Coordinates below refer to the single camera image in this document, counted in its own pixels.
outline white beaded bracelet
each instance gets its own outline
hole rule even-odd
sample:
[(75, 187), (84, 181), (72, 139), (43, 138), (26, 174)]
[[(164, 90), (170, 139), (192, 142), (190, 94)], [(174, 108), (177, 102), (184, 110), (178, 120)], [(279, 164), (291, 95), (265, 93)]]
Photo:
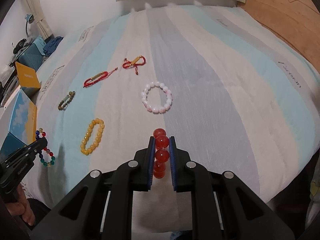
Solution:
[[(159, 87), (163, 90), (163, 92), (167, 95), (167, 102), (165, 103), (164, 106), (151, 106), (148, 101), (147, 101), (147, 94), (149, 93), (149, 90), (154, 87)], [(159, 81), (157, 82), (151, 82), (150, 84), (146, 84), (146, 87), (143, 89), (141, 92), (141, 98), (142, 98), (142, 103), (146, 107), (146, 109), (149, 112), (153, 112), (154, 114), (164, 114), (165, 111), (168, 111), (172, 105), (172, 94), (171, 91), (168, 89), (168, 87), (165, 86), (165, 84), (160, 83)]]

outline striped bed sheet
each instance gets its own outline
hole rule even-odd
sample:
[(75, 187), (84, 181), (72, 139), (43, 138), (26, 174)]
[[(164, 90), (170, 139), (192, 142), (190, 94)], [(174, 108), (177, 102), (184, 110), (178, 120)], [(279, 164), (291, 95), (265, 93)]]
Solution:
[[(139, 75), (121, 67), (138, 55), (147, 60)], [(115, 67), (106, 80), (83, 88), (87, 78)], [(192, 160), (209, 171), (233, 171), (265, 202), (319, 148), (319, 74), (241, 8), (173, 6), (106, 20), (66, 36), (37, 74), (37, 127), (46, 131), (56, 164), (35, 162), (23, 183), (49, 207), (91, 170), (131, 160), (159, 127)], [(141, 102), (152, 81), (172, 91), (165, 114), (149, 113)], [(58, 111), (69, 91), (76, 92), (73, 101)], [(153, 89), (148, 100), (163, 105), (165, 96)], [(106, 127), (99, 147), (85, 156), (80, 144), (94, 118)], [(173, 192), (169, 166), (150, 192), (134, 193), (133, 231), (191, 228), (190, 195)]]

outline wooden panel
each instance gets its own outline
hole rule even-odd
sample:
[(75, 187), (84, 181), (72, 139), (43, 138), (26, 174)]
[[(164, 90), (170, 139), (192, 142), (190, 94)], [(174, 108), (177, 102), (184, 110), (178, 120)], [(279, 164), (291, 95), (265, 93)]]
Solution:
[(246, 0), (238, 6), (320, 72), (320, 14), (311, 0)]

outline box with cloud print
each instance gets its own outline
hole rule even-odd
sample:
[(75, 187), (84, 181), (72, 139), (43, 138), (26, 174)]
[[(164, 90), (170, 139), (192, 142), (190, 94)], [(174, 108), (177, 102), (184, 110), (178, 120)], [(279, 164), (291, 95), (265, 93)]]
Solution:
[(37, 108), (20, 89), (0, 118), (0, 163), (13, 151), (36, 140)]

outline human hand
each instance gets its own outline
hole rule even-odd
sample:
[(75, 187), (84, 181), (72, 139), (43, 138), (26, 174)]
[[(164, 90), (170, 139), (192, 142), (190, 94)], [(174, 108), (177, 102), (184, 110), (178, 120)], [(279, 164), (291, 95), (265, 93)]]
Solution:
[(23, 221), (28, 223), (28, 225), (32, 226), (35, 223), (36, 218), (32, 209), (30, 208), (29, 201), (27, 200), (26, 195), (24, 194), (21, 184), (17, 186), (17, 193), (17, 202), (6, 203), (5, 206), (7, 207), (9, 213), (12, 216), (22, 215)]

